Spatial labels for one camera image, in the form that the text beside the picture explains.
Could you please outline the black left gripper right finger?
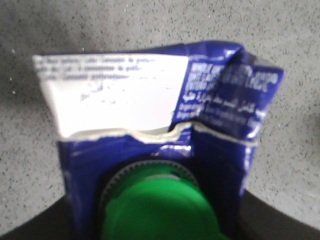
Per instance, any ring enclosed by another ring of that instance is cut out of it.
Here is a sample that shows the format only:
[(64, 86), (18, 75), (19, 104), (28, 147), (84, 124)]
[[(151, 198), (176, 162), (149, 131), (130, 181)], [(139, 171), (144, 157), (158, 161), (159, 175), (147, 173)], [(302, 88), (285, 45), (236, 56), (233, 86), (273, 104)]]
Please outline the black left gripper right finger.
[(245, 191), (238, 217), (238, 240), (318, 240), (320, 231)]

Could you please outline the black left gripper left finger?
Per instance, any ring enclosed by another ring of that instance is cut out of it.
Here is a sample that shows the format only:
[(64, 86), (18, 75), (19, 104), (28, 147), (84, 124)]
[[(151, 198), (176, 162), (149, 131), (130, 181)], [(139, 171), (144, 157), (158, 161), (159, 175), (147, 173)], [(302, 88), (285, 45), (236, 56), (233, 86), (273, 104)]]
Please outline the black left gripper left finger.
[(63, 195), (32, 219), (0, 236), (2, 240), (71, 240), (70, 196)]

